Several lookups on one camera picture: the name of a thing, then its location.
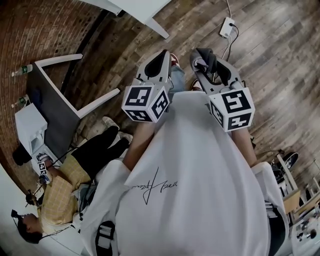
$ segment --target shoe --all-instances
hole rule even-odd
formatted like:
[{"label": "shoe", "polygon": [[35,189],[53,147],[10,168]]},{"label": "shoe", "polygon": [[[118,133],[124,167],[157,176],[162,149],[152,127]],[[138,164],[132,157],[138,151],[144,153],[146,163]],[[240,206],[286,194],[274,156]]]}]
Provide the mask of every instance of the shoe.
[{"label": "shoe", "polygon": [[133,140],[133,136],[128,134],[128,133],[124,133],[122,131],[118,132],[118,135],[120,136],[120,139],[126,139],[129,141],[129,144],[131,144],[132,140]]},{"label": "shoe", "polygon": [[202,87],[197,79],[192,82],[191,91],[203,91]]},{"label": "shoe", "polygon": [[171,56],[171,67],[178,66],[180,68],[180,64],[177,56],[174,55],[173,53],[170,53],[170,56]]},{"label": "shoe", "polygon": [[52,158],[50,156],[48,156],[46,153],[39,153],[36,156],[36,159],[38,160],[39,163],[45,162],[47,160],[50,160],[52,162]]},{"label": "shoe", "polygon": [[104,116],[102,117],[102,121],[105,123],[106,128],[115,126],[120,130],[120,127],[110,117]]}]

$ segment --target table leg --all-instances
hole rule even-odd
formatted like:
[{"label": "table leg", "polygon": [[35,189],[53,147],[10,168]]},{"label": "table leg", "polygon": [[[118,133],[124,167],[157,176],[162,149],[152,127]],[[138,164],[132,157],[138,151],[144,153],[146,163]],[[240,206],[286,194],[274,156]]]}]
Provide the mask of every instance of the table leg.
[{"label": "table leg", "polygon": [[158,22],[156,22],[153,18],[151,18],[149,21],[145,23],[149,28],[157,32],[160,36],[167,39],[169,37],[169,34],[164,30],[162,26],[159,25]]}]

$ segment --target cable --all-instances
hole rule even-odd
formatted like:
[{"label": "cable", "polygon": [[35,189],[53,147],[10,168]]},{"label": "cable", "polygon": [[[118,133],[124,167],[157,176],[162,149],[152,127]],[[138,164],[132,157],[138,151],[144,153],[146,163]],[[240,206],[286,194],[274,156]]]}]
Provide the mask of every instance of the cable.
[{"label": "cable", "polygon": [[226,55],[227,50],[228,50],[228,49],[229,49],[229,47],[231,46],[231,42],[232,42],[232,37],[231,37],[231,35],[229,35],[229,36],[228,36],[227,40],[228,40],[228,46],[226,47],[226,49],[225,49],[225,51],[224,51],[224,53],[223,53],[223,55],[222,55],[222,58],[221,58],[221,59],[224,59],[224,57],[225,57],[225,55]]},{"label": "cable", "polygon": [[63,158],[66,154],[68,154],[69,152],[77,149],[78,147],[72,148],[70,150],[68,150],[66,153],[64,153],[62,156],[60,156],[57,160],[55,160],[51,165],[49,165],[46,169],[49,169],[50,167],[53,167],[55,165],[56,162],[58,162],[61,158]]},{"label": "cable", "polygon": [[229,13],[230,13],[230,19],[232,18],[232,13],[231,13],[231,9],[230,9],[230,5],[229,5],[229,1],[226,0],[226,4],[228,5],[228,9],[229,9]]},{"label": "cable", "polygon": [[171,82],[171,84],[172,84],[172,88],[170,88],[170,90],[172,90],[173,88],[175,88],[175,86],[174,86],[174,83],[172,82],[172,80],[171,80],[171,77],[169,76],[169,80],[170,80],[170,82]]},{"label": "cable", "polygon": [[56,232],[53,232],[52,234],[45,235],[41,239],[44,239],[44,238],[47,238],[47,237],[51,237],[51,236],[56,236],[57,234],[61,233],[62,231],[65,231],[65,230],[67,230],[68,228],[71,228],[71,227],[72,227],[72,224],[67,226],[65,229],[58,230]]},{"label": "cable", "polygon": [[226,61],[227,61],[227,62],[229,61],[229,58],[230,58],[231,46],[234,44],[234,42],[235,42],[235,41],[238,39],[238,37],[239,37],[239,29],[237,28],[237,26],[234,25],[234,24],[232,24],[232,23],[230,23],[230,26],[235,27],[237,33],[236,33],[235,39],[234,39],[233,42],[230,44],[229,54],[228,54],[228,57],[226,58]]},{"label": "cable", "polygon": [[90,185],[88,186],[88,188],[86,189],[84,198],[83,198],[83,200],[82,200],[81,203],[80,203],[80,207],[79,207],[79,211],[80,211],[80,212],[79,212],[80,221],[83,221],[82,216],[84,215],[84,214],[82,213],[82,211],[83,211],[84,209],[81,210],[81,207],[83,206],[83,202],[84,202],[84,200],[86,200],[88,191],[89,191],[89,189],[91,188],[91,185],[92,185],[93,183],[94,183],[94,181],[92,181],[92,182],[90,183]]}]

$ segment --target white box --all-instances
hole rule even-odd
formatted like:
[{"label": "white box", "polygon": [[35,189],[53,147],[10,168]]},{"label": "white box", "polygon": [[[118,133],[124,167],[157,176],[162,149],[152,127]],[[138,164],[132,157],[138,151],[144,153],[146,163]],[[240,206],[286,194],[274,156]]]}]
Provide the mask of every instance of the white box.
[{"label": "white box", "polygon": [[211,114],[225,132],[249,127],[255,106],[248,88],[208,96]]},{"label": "white box", "polygon": [[233,29],[233,26],[230,26],[230,24],[235,24],[235,21],[229,17],[226,17],[219,33],[223,38],[228,38],[230,36]]},{"label": "white box", "polygon": [[15,123],[19,141],[32,156],[45,143],[48,123],[33,103],[15,113]]},{"label": "white box", "polygon": [[132,121],[156,123],[169,103],[164,85],[131,85],[125,88],[122,110]]}]

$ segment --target black strap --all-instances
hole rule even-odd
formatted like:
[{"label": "black strap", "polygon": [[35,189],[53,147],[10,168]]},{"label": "black strap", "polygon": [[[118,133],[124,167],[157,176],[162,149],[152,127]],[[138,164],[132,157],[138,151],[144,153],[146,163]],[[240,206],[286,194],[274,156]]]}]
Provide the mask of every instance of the black strap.
[{"label": "black strap", "polygon": [[270,225],[270,250],[268,256],[274,256],[285,241],[286,226],[278,209],[269,202],[265,202],[265,205]]},{"label": "black strap", "polygon": [[111,241],[114,239],[115,224],[108,220],[100,224],[96,237],[95,248],[98,256],[112,256]]}]

